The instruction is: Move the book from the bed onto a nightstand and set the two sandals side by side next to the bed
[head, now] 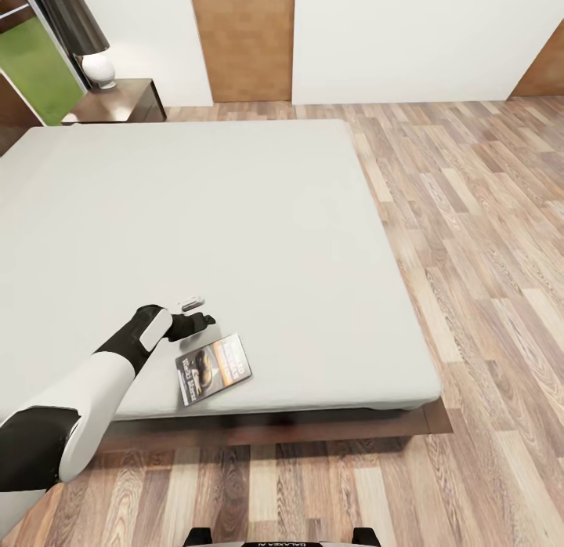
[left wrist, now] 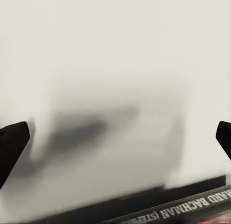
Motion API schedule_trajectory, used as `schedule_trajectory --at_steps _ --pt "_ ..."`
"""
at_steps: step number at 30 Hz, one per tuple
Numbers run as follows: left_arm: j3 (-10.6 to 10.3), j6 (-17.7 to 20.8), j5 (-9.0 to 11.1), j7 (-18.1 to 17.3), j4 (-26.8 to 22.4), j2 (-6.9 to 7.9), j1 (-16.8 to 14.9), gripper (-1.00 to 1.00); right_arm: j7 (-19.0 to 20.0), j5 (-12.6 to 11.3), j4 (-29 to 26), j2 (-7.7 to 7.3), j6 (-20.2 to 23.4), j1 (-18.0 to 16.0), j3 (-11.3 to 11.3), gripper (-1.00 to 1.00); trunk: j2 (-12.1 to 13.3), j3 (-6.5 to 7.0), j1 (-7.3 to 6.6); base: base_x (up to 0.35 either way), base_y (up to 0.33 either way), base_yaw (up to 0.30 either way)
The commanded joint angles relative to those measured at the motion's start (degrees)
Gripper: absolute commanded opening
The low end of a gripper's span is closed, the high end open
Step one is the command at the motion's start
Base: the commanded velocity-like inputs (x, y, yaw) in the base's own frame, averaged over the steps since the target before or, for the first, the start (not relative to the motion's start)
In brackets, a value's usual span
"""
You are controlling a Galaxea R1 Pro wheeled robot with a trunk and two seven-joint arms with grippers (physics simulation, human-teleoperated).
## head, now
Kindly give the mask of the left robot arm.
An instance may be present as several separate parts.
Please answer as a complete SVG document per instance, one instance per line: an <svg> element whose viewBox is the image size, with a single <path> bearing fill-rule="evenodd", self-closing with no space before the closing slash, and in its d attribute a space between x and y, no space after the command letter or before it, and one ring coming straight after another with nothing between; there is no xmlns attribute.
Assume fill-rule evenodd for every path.
<svg viewBox="0 0 564 547"><path fill-rule="evenodd" d="M136 311L95 353L57 383L21 405L0 426L0 541L58 483L88 465L103 434L162 338L188 338L215 324L193 295Z"/></svg>

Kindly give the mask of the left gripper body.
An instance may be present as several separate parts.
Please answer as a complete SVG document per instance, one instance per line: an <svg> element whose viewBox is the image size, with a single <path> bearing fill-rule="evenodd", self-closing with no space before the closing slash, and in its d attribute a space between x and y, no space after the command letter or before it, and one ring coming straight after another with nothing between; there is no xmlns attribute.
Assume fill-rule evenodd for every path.
<svg viewBox="0 0 564 547"><path fill-rule="evenodd" d="M195 313L195 314L191 314L190 316L184 316L184 315L178 315L178 316L182 319L183 322L182 330L177 336L168 338L169 342L179 341L180 339L188 338L194 333L198 333L199 331L203 331L206 329L203 313Z"/></svg>

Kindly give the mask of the hardback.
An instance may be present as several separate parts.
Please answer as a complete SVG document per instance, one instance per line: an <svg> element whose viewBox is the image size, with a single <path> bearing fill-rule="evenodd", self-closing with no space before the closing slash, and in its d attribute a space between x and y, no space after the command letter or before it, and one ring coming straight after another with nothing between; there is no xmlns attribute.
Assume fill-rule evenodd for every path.
<svg viewBox="0 0 564 547"><path fill-rule="evenodd" d="M185 405L251 376L237 332L177 357L175 361Z"/></svg>

